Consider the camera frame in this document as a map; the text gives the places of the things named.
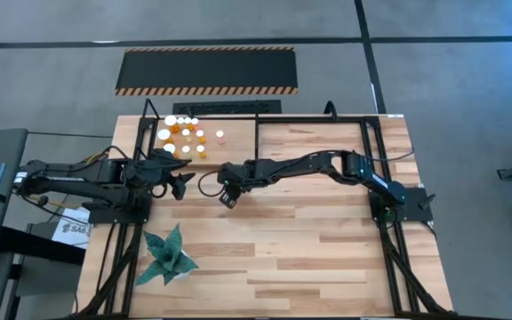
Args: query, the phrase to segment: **white pot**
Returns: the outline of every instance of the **white pot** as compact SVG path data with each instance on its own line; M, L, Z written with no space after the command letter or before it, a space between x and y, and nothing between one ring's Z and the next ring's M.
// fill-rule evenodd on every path
M187 257L191 258L186 252L182 251L181 250L181 253L185 254ZM187 273L184 273L184 274L178 274L176 275L173 280L182 280L182 279L185 279L187 278L190 274L191 274L191 271L187 272Z

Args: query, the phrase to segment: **wooden table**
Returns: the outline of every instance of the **wooden table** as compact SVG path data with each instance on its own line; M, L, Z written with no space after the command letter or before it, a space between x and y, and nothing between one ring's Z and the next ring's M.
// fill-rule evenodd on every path
M138 121L138 116L118 117L113 144L128 154L132 153ZM203 120L201 125L210 126L211 121L216 120ZM234 126L229 127L236 128L234 132L227 127L222 130L228 139L240 138L245 147L253 147L255 123L243 121L241 130ZM404 118L380 116L380 122L388 157L407 153L412 146ZM372 132L370 136L374 156L378 156ZM230 150L230 157L242 163L253 158L252 147ZM259 127L261 158L283 160L333 148L363 153L359 125ZM207 153L216 158L211 162L228 161L226 152L207 148ZM339 185L319 174L303 176L254 189L229 210L217 198L202 196L196 187L197 179L214 170L214 165L185 169L197 172L188 183L185 199L175 201L166 196L155 200L144 229L165 237L180 223L183 249L200 269L167 286L157 277L135 287L130 316L393 315L380 237L365 187ZM390 163L390 170L393 179L407 187L420 183L414 156ZM219 189L214 176L203 183L206 192ZM413 272L438 303L451 308L435 238L420 223L403 225ZM109 229L109 225L100 225L92 230L78 285L81 306L94 294ZM129 230L126 243L131 233ZM115 231L103 279L111 268L116 235ZM142 240L137 273L153 259ZM408 309L404 280L399 271L396 274L403 308ZM125 275L117 286L115 311L121 309L124 283Z

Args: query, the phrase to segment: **gray floor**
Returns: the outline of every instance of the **gray floor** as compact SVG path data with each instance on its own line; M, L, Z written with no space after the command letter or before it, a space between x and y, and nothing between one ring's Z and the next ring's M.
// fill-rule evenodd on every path
M0 42L360 36L353 3L0 0ZM505 0L364 0L364 8L371 36L512 36ZM455 309L512 318L512 181L495 173L512 165L512 43L373 50L388 112L405 114L422 180L437 193L432 208ZM296 45L296 53L300 94L272 97L285 113L318 112L327 100L341 113L374 112L362 45ZM113 95L122 56L117 48L0 50L0 128L111 135L116 116L143 104ZM153 99L163 113L197 100ZM76 161L107 144L30 135L24 159ZM47 219L15 202L8 226ZM71 303L71 294L33 300L20 318L56 316L44 311Z

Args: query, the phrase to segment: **artificial plant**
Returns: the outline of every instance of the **artificial plant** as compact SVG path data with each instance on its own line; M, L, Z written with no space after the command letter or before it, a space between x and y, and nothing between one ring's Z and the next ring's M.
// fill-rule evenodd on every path
M199 268L195 262L181 251L181 232L179 224L163 240L161 237L143 232L148 244L148 250L156 258L146 271L138 277L136 285L146 284L155 276L163 275L167 285L178 274L184 274L194 268Z

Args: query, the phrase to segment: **green leaf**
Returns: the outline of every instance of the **green leaf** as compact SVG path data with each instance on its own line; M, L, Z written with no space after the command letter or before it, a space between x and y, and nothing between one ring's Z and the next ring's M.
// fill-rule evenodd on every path
M165 269L161 263L158 261L153 261L149 267L138 277L136 281L136 285L146 284L149 280L153 279L155 276L168 274L169 271Z
M179 272L170 271L168 274L164 275L164 283L167 285L173 278L178 275Z
M195 268L199 268L199 266L197 266L197 264L191 258L182 253L179 255L179 258L177 258L177 261L173 266L173 271L179 273L187 273Z
M159 259L162 261L164 268L173 270L173 265L181 253L181 245L181 232L179 231L179 224L177 224L175 229L173 229L167 239L165 239L162 259Z
M156 236L154 234L150 234L149 232L143 231L143 235L146 237L146 243L148 244L149 248L163 248L165 241L160 238L159 236Z

